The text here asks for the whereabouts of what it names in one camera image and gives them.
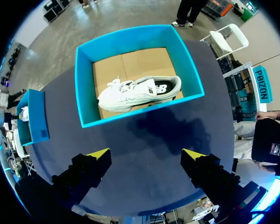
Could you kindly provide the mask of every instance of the new balance logo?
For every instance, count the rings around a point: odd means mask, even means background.
[[[157,93],[165,93],[167,85],[156,85],[155,88],[157,90]]]
[[[153,88],[148,87],[148,92],[149,92],[149,93],[154,93],[154,92],[153,92]]]

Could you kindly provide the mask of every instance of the teal sign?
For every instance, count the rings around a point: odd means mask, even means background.
[[[259,99],[261,103],[270,103],[273,101],[272,89],[266,69],[258,66],[253,69],[256,84],[258,88]]]

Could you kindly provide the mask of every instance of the black shirt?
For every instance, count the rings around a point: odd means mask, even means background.
[[[277,163],[276,175],[280,175],[280,155],[270,154],[272,144],[280,144],[280,123],[273,119],[256,122],[252,146],[252,159],[259,162]]]

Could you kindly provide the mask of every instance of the white sneakers on feet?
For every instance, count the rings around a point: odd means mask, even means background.
[[[106,111],[128,112],[133,106],[174,99],[182,87],[178,76],[148,76],[135,82],[114,79],[98,97],[98,105]]]
[[[171,25],[174,26],[174,27],[184,27],[184,26],[185,26],[185,24],[180,24],[180,23],[178,23],[178,22],[176,22],[176,21],[174,21]],[[194,26],[193,23],[188,22],[188,21],[187,21],[187,25],[188,25],[189,27],[193,27],[193,26]]]
[[[185,26],[185,24],[179,24],[176,21],[174,21],[171,25],[174,26],[174,27],[184,27]]]
[[[194,26],[194,24],[191,23],[191,22],[187,22],[187,24],[188,24],[189,27],[193,27]]]

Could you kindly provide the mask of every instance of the round table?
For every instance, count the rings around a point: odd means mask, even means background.
[[[142,216],[172,210],[204,196],[180,165],[183,148],[214,154],[231,171],[231,104],[219,65],[203,42],[185,41],[205,96],[113,122],[81,128],[74,68],[43,88],[50,139],[28,146],[37,173],[51,183],[79,153],[111,149],[112,165],[80,203],[105,216]]]

